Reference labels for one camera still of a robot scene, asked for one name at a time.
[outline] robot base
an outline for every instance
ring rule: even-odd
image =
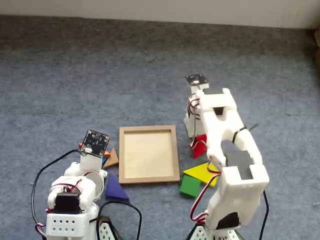
[[[212,235],[202,225],[195,225],[186,240],[245,240],[237,231],[228,230],[224,235]]]
[[[46,217],[46,239],[64,240],[66,237],[77,240],[95,240],[96,223],[89,221],[97,217],[99,207],[91,203],[81,214],[49,213]]]
[[[103,221],[99,227],[101,240],[123,240],[111,221]]]

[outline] blue triangle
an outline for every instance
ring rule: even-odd
[[[108,160],[107,157],[103,157],[103,158],[102,158],[102,167],[105,165],[105,163],[106,163],[107,160]]]
[[[111,172],[108,172],[105,196],[129,200],[128,195],[126,194],[125,190],[121,187],[120,183],[118,182],[118,179]]]

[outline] white wall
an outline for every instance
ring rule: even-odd
[[[320,0],[0,0],[0,14],[320,27]]]

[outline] circuit board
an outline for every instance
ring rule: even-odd
[[[102,158],[109,141],[109,135],[89,129],[82,142],[81,151],[95,157]]]
[[[185,80],[190,86],[197,86],[208,83],[206,77],[202,73],[186,76]]]

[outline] tan triangle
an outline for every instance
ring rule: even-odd
[[[110,153],[110,157],[106,160],[105,164],[103,165],[103,168],[106,169],[118,163],[119,163],[119,159],[118,159],[116,150],[113,148]]]

